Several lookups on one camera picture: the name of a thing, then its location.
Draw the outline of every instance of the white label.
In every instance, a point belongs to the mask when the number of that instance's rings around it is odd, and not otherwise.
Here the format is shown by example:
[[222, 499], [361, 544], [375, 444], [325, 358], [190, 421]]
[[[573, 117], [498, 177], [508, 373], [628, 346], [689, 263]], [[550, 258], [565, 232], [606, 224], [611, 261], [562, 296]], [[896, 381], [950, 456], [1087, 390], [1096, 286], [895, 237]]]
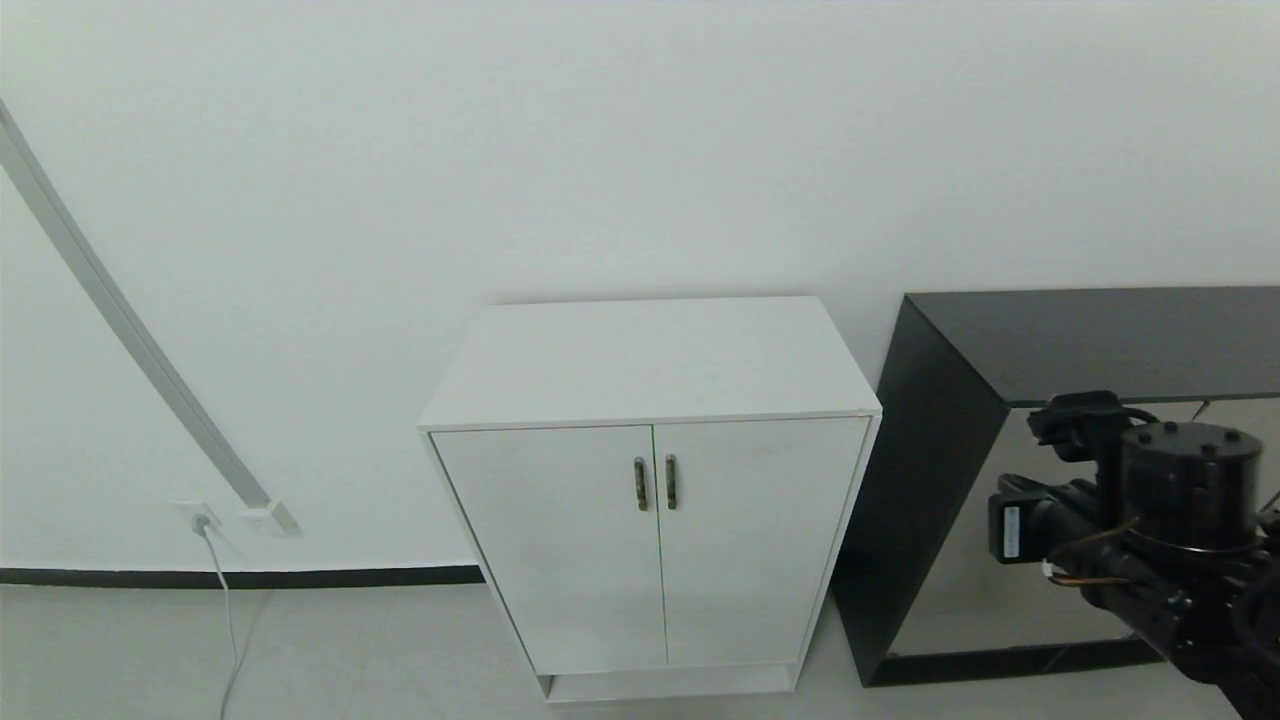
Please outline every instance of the white label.
[[1020, 534], [1023, 530], [1023, 516], [1016, 505], [1005, 507], [1005, 557], [1014, 559], [1020, 555]]

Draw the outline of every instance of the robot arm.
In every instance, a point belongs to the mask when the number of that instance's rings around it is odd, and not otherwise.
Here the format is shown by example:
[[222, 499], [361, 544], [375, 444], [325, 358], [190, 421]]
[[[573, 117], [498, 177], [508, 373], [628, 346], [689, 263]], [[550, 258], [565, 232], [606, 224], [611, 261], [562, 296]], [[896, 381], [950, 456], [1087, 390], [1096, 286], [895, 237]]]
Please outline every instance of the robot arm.
[[1028, 424], [1061, 460], [1096, 462], [1096, 482], [1002, 475], [996, 560], [1044, 562], [1244, 720], [1280, 717], [1280, 512], [1254, 511], [1262, 443], [1160, 423], [1110, 392], [1059, 396]]

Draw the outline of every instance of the cabinet base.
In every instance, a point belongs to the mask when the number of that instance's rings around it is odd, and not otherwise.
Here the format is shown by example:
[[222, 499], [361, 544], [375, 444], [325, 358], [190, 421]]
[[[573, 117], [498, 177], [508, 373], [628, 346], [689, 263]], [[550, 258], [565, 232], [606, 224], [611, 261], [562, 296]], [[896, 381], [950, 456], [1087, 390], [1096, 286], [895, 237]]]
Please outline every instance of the cabinet base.
[[620, 673], [539, 675], [547, 702], [791, 692], [797, 664], [727, 667], [662, 667]]

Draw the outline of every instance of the electrical outlet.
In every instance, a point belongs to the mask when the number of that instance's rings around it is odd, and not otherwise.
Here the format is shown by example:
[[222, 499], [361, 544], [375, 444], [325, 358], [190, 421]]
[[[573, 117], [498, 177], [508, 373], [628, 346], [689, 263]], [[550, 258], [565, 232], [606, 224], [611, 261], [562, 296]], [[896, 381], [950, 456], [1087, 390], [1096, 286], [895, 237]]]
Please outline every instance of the electrical outlet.
[[209, 524], [215, 528], [223, 524], [221, 520], [218, 519], [218, 515], [214, 515], [214, 511], [209, 509], [209, 505], [200, 500], [175, 500], [173, 501], [173, 509], [187, 519], [188, 530], [196, 524], [196, 515], [209, 518]]
[[248, 529], [260, 536], [283, 538], [302, 534], [298, 523], [279, 500], [273, 500], [266, 507], [241, 510], [241, 518], [244, 519]]

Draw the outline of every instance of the table top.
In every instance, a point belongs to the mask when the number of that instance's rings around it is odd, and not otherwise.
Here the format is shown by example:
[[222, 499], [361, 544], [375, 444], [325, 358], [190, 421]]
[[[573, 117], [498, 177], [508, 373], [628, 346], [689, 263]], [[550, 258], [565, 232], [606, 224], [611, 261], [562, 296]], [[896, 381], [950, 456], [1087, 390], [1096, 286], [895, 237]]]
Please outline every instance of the table top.
[[499, 305], [424, 430], [879, 414], [817, 297]]
[[909, 293], [1012, 407], [1280, 396], [1280, 287]]

